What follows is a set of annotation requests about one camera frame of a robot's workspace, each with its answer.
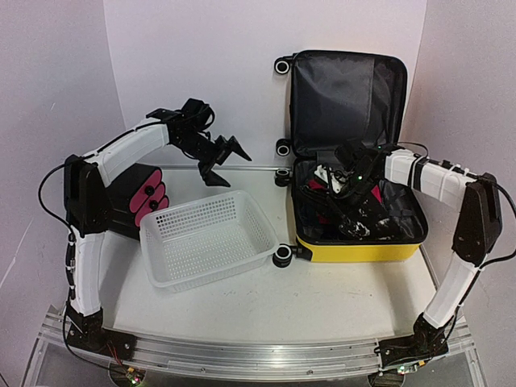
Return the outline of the yellow Pikachu suitcase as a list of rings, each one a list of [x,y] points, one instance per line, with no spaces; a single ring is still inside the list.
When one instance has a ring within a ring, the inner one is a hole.
[[[290,170],[278,171],[275,182],[291,192],[295,235],[293,252],[318,263],[384,262],[410,258],[428,233],[427,220],[412,189],[387,181],[377,183],[389,214],[405,232],[392,241],[323,239],[315,213],[304,206],[298,190],[324,165],[346,173],[335,157],[340,145],[381,146],[385,156],[399,139],[408,75],[392,56],[361,52],[305,50],[281,56],[274,70],[290,76],[289,136],[279,139],[279,156],[293,155]]]

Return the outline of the white plastic basket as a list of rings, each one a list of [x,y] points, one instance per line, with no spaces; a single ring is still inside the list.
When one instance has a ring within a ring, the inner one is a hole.
[[[273,225],[242,190],[146,214],[139,240],[150,283],[173,293],[259,268],[279,247]]]

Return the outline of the magenta t-shirt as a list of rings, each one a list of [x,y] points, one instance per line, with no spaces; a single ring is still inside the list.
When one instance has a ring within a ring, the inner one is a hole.
[[[379,185],[359,202],[346,202],[336,193],[312,179],[304,184],[298,195],[304,206],[311,208],[325,223],[350,227],[355,223],[377,223],[386,218],[388,211],[381,198]]]

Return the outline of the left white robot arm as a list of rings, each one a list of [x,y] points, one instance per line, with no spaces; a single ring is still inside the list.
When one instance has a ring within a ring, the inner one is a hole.
[[[55,172],[63,172],[65,216],[52,217],[68,233],[65,273],[69,284],[66,314],[77,328],[77,339],[91,352],[108,345],[102,329],[99,297],[102,244],[108,231],[136,237],[142,218],[169,204],[162,170],[141,163],[148,154],[167,146],[196,161],[207,186],[229,185],[214,172],[231,154],[250,156],[234,137],[213,139],[208,132],[215,112],[194,98],[182,108],[157,108],[145,120],[84,156],[71,155]]]

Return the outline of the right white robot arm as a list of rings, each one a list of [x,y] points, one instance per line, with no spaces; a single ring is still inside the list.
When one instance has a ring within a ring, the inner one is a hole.
[[[512,260],[514,252],[492,257],[503,231],[501,200],[513,198],[493,174],[475,173],[460,164],[437,161],[398,144],[372,147],[340,145],[335,158],[343,167],[343,200],[356,199],[380,181],[399,185],[439,203],[455,215],[448,241],[450,260],[439,286],[406,339],[406,350],[423,357],[438,342],[447,324],[488,266]]]

